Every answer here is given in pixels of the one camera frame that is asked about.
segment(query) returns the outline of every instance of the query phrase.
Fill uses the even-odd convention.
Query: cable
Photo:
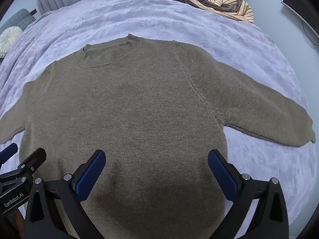
[[[304,28],[304,26],[303,26],[303,20],[301,20],[301,23],[302,23],[302,28],[303,28],[304,33],[306,34],[307,38],[309,38],[308,35],[307,35],[307,33],[306,33],[306,31],[305,31],[305,28]],[[309,40],[310,40],[314,45],[319,46],[318,44],[316,44],[315,42],[313,42],[313,41],[311,40],[311,38],[309,38]]]

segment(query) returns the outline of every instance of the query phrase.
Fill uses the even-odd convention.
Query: white round pillow
[[[0,58],[4,58],[13,44],[22,34],[22,29],[17,26],[6,28],[0,34]]]

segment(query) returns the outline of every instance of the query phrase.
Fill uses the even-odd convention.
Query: screw
[[[243,178],[245,181],[247,181],[247,180],[250,179],[250,176],[249,176],[249,174],[247,174],[247,173],[243,173],[243,174],[242,174],[242,178]]]
[[[39,184],[41,181],[42,181],[41,178],[36,178],[36,179],[35,179],[35,184]]]
[[[66,174],[66,175],[64,175],[64,177],[63,177],[63,179],[65,180],[65,181],[68,181],[68,180],[70,180],[72,178],[72,175],[71,174]]]
[[[273,184],[278,184],[278,183],[279,183],[279,181],[278,181],[278,179],[277,179],[277,178],[272,178],[272,183],[273,183]]]

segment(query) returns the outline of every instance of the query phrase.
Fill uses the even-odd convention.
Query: sweater sleeve
[[[23,87],[23,92],[18,101],[0,119],[0,144],[12,139],[17,133],[24,130],[28,116],[46,89],[50,81],[52,64],[49,65],[38,79],[28,82]]]
[[[186,51],[181,60],[190,83],[222,125],[282,145],[315,142],[311,118],[293,100],[214,60],[201,48]]]
[[[28,93],[23,89],[20,99],[0,119],[0,144],[12,139],[26,128]]]

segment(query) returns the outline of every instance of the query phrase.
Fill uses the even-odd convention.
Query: raglan seam
[[[205,95],[203,95],[196,87],[194,81],[191,79],[191,77],[189,76],[189,72],[187,71],[187,69],[185,69],[180,57],[177,55],[176,51],[174,51],[175,54],[175,58],[178,61],[183,73],[185,74],[185,76],[187,77],[190,85],[193,88],[193,92],[195,93],[195,95],[200,99],[200,101],[202,101],[207,107],[209,107],[212,110],[212,113],[214,115],[214,117],[216,117],[217,121],[220,123],[221,126],[224,126],[224,121],[223,119],[219,116],[218,112],[216,109],[213,108],[213,106],[211,105],[211,103],[206,99]]]

